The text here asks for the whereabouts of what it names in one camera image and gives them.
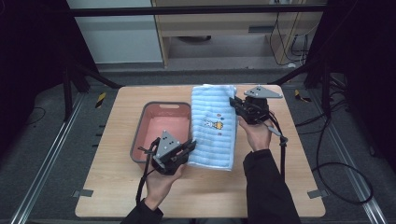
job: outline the person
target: person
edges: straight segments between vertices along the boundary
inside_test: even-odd
[[[280,175],[269,149],[273,126],[270,120],[263,124],[248,125],[238,117],[239,125],[247,134],[253,151],[243,162],[247,178],[247,222],[249,224],[295,224],[301,223],[288,186]],[[160,223],[163,212],[159,205],[168,195],[172,184],[182,176],[185,165],[174,175],[153,172],[147,178],[148,195],[121,224]]]

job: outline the black sleeve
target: black sleeve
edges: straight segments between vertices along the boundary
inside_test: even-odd
[[[144,199],[129,213],[121,224],[157,224],[161,222],[163,212],[157,208],[155,211],[149,209]]]
[[[289,188],[269,149],[247,154],[244,169],[248,223],[301,223]]]

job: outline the blue striped towel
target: blue striped towel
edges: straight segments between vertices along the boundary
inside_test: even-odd
[[[236,137],[236,114],[230,106],[233,85],[203,85],[192,88],[191,127],[196,140],[189,165],[231,171]]]

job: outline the gray floor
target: gray floor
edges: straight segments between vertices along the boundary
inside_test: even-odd
[[[291,68],[278,66],[271,56],[271,51],[263,36],[212,36],[209,41],[173,40],[169,65],[161,69],[141,68],[128,73],[105,73],[104,76],[122,85],[183,85],[203,83],[266,83],[286,75]],[[310,119],[320,113],[315,102],[308,103],[296,100],[294,90],[299,89],[307,97],[315,99],[320,88],[304,91],[301,81],[304,75],[298,76],[282,86],[285,98],[295,123]],[[29,219],[32,223],[113,223],[120,217],[111,219],[81,219],[76,217],[74,209],[78,202],[72,197],[76,189],[82,189],[90,169],[100,133],[106,124],[117,90],[91,80],[92,88],[84,94],[73,127],[64,141],[61,152],[49,173],[48,179],[36,198]],[[106,99],[101,108],[95,108],[98,95],[105,91]],[[343,100],[342,95],[334,95],[334,103]],[[35,109],[30,119],[35,122],[26,125],[13,144],[13,154],[0,171],[0,223],[8,223],[21,204],[23,197],[35,179],[41,163],[54,141],[57,132],[63,125],[64,105],[62,86],[56,86],[42,92],[36,98],[35,106],[45,109],[45,116],[40,119],[44,110]],[[375,189],[375,201],[388,223],[396,223],[396,176],[383,158],[372,157],[369,146],[356,124],[355,116],[343,105],[332,113],[332,125],[343,141],[343,147]],[[319,130],[323,120],[298,128],[299,133]],[[301,141],[311,167],[315,167],[319,133],[301,134]],[[323,136],[320,148],[320,162],[341,161],[330,131]],[[356,189],[351,184],[346,169],[326,167],[322,169],[326,181],[337,192],[352,200],[358,200]],[[324,189],[318,176],[318,186]],[[371,221],[367,208],[361,205],[346,203],[334,195],[323,198],[327,213],[324,217],[307,219],[303,223],[386,223]]]

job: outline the person's right hand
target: person's right hand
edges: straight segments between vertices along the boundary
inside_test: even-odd
[[[267,149],[270,147],[272,133],[268,130],[268,126],[273,126],[271,120],[266,120],[262,124],[249,125],[245,120],[238,116],[239,125],[247,133],[247,141],[253,151]]]

